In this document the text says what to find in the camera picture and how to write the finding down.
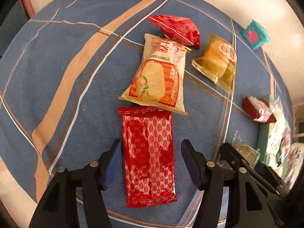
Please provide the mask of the clear green-print snack packet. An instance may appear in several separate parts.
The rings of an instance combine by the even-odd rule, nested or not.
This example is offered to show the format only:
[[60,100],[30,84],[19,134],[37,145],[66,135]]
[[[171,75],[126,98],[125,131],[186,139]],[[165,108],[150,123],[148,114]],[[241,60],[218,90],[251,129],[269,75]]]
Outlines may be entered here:
[[233,135],[232,145],[236,151],[246,159],[250,167],[254,169],[261,155],[260,150],[255,150],[251,146],[247,145],[237,131]]

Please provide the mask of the dark red milk biscuit packet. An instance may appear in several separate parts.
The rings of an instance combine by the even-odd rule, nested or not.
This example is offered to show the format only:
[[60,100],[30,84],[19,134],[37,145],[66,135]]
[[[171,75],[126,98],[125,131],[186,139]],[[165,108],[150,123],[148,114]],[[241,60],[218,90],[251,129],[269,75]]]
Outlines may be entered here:
[[245,96],[242,103],[244,111],[251,117],[253,121],[259,123],[276,123],[277,119],[274,116],[270,106],[264,99],[258,99],[254,96]]

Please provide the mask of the red patterned snack packet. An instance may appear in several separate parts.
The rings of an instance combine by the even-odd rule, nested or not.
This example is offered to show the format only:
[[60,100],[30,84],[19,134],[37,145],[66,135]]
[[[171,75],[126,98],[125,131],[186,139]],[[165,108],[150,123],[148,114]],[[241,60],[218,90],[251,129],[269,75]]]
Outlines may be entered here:
[[172,113],[140,106],[121,107],[123,170],[128,208],[177,200]]

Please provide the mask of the beige Swiss roll snack bag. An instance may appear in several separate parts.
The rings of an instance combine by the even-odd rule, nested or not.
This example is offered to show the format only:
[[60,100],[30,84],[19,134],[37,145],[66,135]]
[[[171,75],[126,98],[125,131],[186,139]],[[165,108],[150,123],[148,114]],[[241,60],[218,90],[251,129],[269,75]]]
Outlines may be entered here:
[[186,54],[191,49],[149,33],[144,35],[144,40],[141,64],[119,99],[187,115],[183,79]]

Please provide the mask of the green-rimmed snack tray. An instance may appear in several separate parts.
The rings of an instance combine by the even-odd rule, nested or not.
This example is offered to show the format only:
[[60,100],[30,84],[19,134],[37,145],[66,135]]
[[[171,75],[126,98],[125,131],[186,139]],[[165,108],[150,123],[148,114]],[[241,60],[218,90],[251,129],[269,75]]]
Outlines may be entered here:
[[291,189],[303,167],[303,143],[292,143],[291,128],[285,119],[280,98],[262,97],[273,112],[275,123],[260,123],[257,148],[259,160],[271,167]]

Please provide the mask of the yellow cake snack packet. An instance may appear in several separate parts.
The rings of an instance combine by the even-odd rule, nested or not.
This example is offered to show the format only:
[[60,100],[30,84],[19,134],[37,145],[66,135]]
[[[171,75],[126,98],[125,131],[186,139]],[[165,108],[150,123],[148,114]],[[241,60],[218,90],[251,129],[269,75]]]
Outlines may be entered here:
[[206,50],[191,65],[225,92],[234,94],[237,53],[227,40],[210,33]]

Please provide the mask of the teal house-shaped toy box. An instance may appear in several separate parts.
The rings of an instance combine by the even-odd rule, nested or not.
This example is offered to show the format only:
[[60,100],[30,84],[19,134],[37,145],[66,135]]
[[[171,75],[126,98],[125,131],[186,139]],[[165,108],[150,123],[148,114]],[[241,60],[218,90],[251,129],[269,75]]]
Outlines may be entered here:
[[253,50],[260,48],[270,39],[264,27],[255,20],[242,31],[242,36]]

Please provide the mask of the red triangular snack packet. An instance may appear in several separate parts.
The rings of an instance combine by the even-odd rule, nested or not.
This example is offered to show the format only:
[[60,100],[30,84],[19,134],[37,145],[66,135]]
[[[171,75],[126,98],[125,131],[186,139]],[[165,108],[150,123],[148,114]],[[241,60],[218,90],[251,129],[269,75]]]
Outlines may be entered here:
[[168,39],[188,47],[200,48],[200,31],[191,19],[173,15],[152,15],[148,20],[160,27]]

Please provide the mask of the blue plaid tablecloth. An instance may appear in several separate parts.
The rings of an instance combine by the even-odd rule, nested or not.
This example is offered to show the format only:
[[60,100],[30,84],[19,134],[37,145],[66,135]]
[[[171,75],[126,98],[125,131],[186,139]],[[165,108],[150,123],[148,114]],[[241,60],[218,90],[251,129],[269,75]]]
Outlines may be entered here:
[[293,123],[287,87],[271,59],[253,51],[242,26],[204,0],[54,0],[27,22],[1,59],[1,159],[16,181],[8,206],[17,223],[29,223],[44,190],[60,167],[76,170],[96,160],[121,137],[119,100],[142,59],[144,35],[161,35],[153,14],[189,17],[201,47],[214,33],[237,51],[234,95],[200,74],[192,50],[183,82],[186,115],[173,115],[174,203],[128,208],[121,162],[103,193],[113,227],[190,227],[200,199],[180,153],[189,139],[213,159],[223,141],[238,133],[250,146],[259,124],[242,109],[246,95],[274,93]]

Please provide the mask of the pink chair back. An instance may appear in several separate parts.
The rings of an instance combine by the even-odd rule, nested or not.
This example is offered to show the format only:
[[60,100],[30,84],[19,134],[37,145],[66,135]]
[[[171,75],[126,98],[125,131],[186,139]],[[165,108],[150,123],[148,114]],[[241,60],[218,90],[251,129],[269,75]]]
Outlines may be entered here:
[[20,0],[20,3],[22,4],[22,7],[28,19],[31,19],[35,16],[35,10],[33,8],[31,0]]

